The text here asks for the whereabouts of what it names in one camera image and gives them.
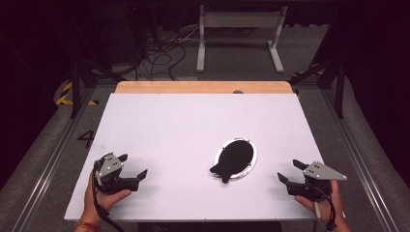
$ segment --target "white metal stand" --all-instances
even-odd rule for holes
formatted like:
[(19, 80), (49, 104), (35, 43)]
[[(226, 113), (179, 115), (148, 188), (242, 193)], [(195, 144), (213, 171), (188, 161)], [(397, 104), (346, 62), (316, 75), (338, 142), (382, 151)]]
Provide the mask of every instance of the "white metal stand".
[(274, 28), (275, 36), (272, 41), (268, 41), (269, 50), (278, 73), (283, 73), (283, 66), (278, 56), (277, 44), (280, 31), (286, 17), (286, 7), (281, 8), (280, 12), (267, 13), (242, 13), (242, 12), (208, 12), (205, 13), (204, 6), (201, 6), (199, 13), (199, 49), (196, 71), (205, 71), (205, 27), (258, 27)]

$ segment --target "person's right hand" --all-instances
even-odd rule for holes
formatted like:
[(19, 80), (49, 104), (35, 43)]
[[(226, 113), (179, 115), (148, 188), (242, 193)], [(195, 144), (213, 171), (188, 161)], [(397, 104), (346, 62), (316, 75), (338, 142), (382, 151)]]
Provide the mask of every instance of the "person's right hand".
[[(347, 225), (346, 220), (343, 217), (343, 205), (341, 202), (340, 192), (338, 191), (338, 184), (336, 180), (331, 180), (332, 186), (332, 202), (335, 206), (336, 211), (336, 225), (337, 229), (335, 231), (344, 232), (344, 231), (351, 231), (349, 226)], [(296, 195), (295, 200), (301, 203), (301, 205), (305, 206), (307, 209), (314, 212), (314, 203), (309, 199), (304, 198), (303, 196)], [(320, 214), (322, 215), (323, 222), (329, 222), (330, 214), (331, 214), (331, 206), (327, 200), (322, 200), (319, 203), (319, 210)]]

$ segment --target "white tabletop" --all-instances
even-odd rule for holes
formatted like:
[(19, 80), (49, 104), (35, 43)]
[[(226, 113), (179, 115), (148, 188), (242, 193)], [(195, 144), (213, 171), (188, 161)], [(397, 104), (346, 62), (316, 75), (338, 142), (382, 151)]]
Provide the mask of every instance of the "white tabletop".
[[(247, 138), (258, 158), (244, 178), (213, 177), (216, 152)], [(112, 219), (132, 221), (286, 220), (313, 218), (278, 180), (302, 182), (292, 160), (322, 161), (294, 94), (112, 94), (65, 219), (77, 220), (95, 160), (128, 154), (121, 177), (148, 169), (139, 190)]]

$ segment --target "gray floor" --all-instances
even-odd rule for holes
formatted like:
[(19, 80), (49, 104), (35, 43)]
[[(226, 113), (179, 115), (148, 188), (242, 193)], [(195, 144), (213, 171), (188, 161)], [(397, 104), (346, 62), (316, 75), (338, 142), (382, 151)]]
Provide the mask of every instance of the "gray floor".
[[(172, 73), (179, 79), (190, 80), (287, 80), (293, 73), (308, 68), (326, 29), (326, 26), (310, 26), (282, 30), (278, 53), (285, 68), (283, 74), (275, 72), (265, 44), (270, 33), (264, 30), (256, 30), (249, 36), (231, 31), (213, 32), (207, 38), (205, 72), (201, 74), (195, 71), (197, 43), (186, 43), (186, 58)], [(182, 56), (182, 52), (177, 47), (170, 55), (176, 61)], [(166, 66), (155, 66), (155, 72), (166, 72), (166, 69)], [(129, 79), (134, 77), (135, 73), (127, 76)], [(156, 77), (164, 79), (166, 75)], [(333, 95), (333, 89), (319, 90), (311, 84), (314, 80), (315, 77), (312, 77), (294, 88), (301, 92), (301, 105), (324, 161), (349, 177), (347, 182), (340, 185), (345, 214), (353, 230), (410, 231), (409, 188), (396, 174), (374, 137), (355, 101), (349, 82), (345, 86), (344, 119), (340, 120), (330, 107), (332, 98), (329, 100), (329, 96)], [(91, 99), (100, 101), (100, 104), (84, 107), (80, 117), (75, 120), (70, 119), (69, 105), (59, 106), (0, 192), (0, 231), (12, 231), (15, 225), (15, 231), (73, 230), (73, 222), (63, 220), (63, 216), (88, 153), (86, 141), (77, 139), (88, 130), (97, 130), (109, 94), (115, 90), (115, 84), (108, 82), (102, 80), (101, 83), (104, 84), (99, 84), (91, 93)], [(64, 142), (62, 138), (68, 125), (73, 126), (73, 131), (67, 142)], [(343, 127), (347, 127), (348, 135), (353, 138), (353, 145), (346, 138)], [(360, 160), (366, 165), (365, 170), (356, 164), (354, 151), (359, 153)], [(54, 158), (56, 152), (61, 154), (60, 159)], [(47, 165), (50, 160), (55, 163)], [(50, 182), (38, 183), (50, 166), (55, 167), (47, 176)], [(366, 173), (370, 180), (364, 178)], [(44, 190), (39, 191), (41, 194), (33, 195), (36, 184), (44, 187)], [(35, 202), (38, 204), (24, 208), (33, 197), (36, 197)], [(281, 224), (284, 232), (310, 231), (313, 225), (312, 221), (282, 221)], [(126, 231), (136, 231), (135, 223), (121, 225)], [(107, 225), (103, 227), (104, 231), (113, 231)], [(319, 223), (318, 231), (323, 231), (322, 227)]]

